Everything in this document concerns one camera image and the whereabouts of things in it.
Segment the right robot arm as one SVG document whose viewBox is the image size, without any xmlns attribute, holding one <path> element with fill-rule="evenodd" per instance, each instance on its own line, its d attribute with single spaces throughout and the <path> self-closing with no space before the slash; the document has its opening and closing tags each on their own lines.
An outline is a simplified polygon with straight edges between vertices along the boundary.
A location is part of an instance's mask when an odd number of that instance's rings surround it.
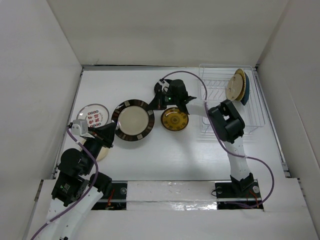
<svg viewBox="0 0 320 240">
<path fill-rule="evenodd" d="M 253 186 L 251 173 L 243 147 L 245 123 L 230 100 L 209 108 L 205 100 L 190 96 L 181 79 L 160 79 L 154 86 L 155 97 L 148 110 L 166 110 L 176 106 L 186 115 L 206 117 L 226 149 L 230 164 L 230 188 L 234 198 L 242 198 Z"/>
</svg>

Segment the cream bowl with characters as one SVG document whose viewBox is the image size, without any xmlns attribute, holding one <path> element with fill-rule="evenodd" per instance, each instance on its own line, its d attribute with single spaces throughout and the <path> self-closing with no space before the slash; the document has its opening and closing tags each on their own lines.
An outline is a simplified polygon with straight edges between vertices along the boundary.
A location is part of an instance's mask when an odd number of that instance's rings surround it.
<svg viewBox="0 0 320 240">
<path fill-rule="evenodd" d="M 242 78 L 239 74 L 233 75 L 228 81 L 225 95 L 226 98 L 230 101 L 236 101 L 236 98 L 239 96 L 242 89 Z"/>
</svg>

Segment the large brown-rimmed beige plate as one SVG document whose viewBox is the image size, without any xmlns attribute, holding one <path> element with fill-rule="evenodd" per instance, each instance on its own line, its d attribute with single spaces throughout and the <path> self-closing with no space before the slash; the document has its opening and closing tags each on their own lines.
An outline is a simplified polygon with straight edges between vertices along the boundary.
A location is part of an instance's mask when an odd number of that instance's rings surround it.
<svg viewBox="0 0 320 240">
<path fill-rule="evenodd" d="M 111 121 L 116 123 L 115 135 L 127 142 L 144 139 L 153 129 L 155 114 L 140 99 L 120 103 L 113 111 Z"/>
</svg>

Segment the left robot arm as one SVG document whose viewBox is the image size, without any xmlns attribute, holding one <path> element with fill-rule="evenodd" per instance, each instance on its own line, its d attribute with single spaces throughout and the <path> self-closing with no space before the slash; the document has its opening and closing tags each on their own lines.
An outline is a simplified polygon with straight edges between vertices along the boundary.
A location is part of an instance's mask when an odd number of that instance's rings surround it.
<svg viewBox="0 0 320 240">
<path fill-rule="evenodd" d="M 99 172 L 97 158 L 103 148 L 113 147 L 116 123 L 89 127 L 85 120 L 74 120 L 67 126 L 68 135 L 80 149 L 63 152 L 59 175 L 51 193 L 47 215 L 48 226 L 41 240 L 71 240 L 92 207 L 101 198 L 112 196 L 112 179 Z"/>
</svg>

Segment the dark blue leaf-shaped dish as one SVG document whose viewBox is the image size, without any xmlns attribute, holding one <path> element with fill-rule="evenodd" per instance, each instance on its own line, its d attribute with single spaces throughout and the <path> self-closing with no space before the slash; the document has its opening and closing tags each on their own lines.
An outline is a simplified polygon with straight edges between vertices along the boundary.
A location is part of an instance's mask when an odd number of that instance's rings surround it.
<svg viewBox="0 0 320 240">
<path fill-rule="evenodd" d="M 249 97 L 250 97 L 250 79 L 246 73 L 244 73 L 244 76 L 245 76 L 244 96 L 240 101 L 243 106 L 245 106 L 247 104 Z"/>
</svg>

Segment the round bamboo woven plate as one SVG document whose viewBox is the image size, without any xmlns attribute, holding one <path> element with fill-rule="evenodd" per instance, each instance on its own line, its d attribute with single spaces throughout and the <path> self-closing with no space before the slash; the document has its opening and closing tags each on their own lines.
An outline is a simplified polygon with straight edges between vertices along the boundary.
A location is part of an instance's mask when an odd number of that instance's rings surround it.
<svg viewBox="0 0 320 240">
<path fill-rule="evenodd" d="M 236 101 L 241 101 L 245 97 L 245 93 L 246 93 L 247 86 L 248 86 L 247 75 L 246 75 L 245 71 L 242 68 L 238 68 L 235 71 L 235 74 L 240 75 L 241 79 L 242 79 L 241 91 L 240 91 L 238 97 L 235 99 Z"/>
</svg>

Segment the small black round plate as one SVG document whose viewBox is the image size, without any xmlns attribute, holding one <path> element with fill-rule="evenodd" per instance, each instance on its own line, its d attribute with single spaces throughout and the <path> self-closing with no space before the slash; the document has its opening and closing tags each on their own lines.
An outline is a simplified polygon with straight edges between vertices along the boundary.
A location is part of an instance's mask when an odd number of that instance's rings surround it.
<svg viewBox="0 0 320 240">
<path fill-rule="evenodd" d="M 172 94 L 172 91 L 170 89 L 170 84 L 172 80 L 171 79 L 160 79 L 155 85 L 154 85 L 154 94 L 156 95 L 158 92 L 162 92 L 164 94 Z"/>
</svg>

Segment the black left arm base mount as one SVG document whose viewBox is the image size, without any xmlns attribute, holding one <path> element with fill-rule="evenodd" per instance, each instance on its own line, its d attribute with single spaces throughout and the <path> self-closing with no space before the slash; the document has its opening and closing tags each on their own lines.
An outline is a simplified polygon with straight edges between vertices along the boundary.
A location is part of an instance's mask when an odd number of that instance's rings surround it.
<svg viewBox="0 0 320 240">
<path fill-rule="evenodd" d="M 122 211 L 127 209 L 127 181 L 113 181 L 109 196 L 102 197 L 92 210 Z"/>
</svg>

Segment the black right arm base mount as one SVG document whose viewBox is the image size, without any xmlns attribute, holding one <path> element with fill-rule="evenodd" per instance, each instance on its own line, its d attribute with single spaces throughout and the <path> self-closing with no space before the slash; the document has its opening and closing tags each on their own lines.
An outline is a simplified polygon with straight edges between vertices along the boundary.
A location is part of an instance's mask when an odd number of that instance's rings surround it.
<svg viewBox="0 0 320 240">
<path fill-rule="evenodd" d="M 258 182 L 253 174 L 237 181 L 216 181 L 211 195 L 216 197 L 218 210 L 264 209 Z"/>
</svg>

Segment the yellow patterned small plate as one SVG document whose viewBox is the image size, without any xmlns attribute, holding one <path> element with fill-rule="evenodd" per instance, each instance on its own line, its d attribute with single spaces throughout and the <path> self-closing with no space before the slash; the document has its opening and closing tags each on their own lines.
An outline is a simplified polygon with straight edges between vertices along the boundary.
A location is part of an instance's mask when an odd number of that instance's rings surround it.
<svg viewBox="0 0 320 240">
<path fill-rule="evenodd" d="M 166 109 L 161 115 L 161 124 L 167 130 L 172 132 L 179 132 L 184 130 L 189 124 L 189 117 L 177 107 L 170 107 Z"/>
</svg>

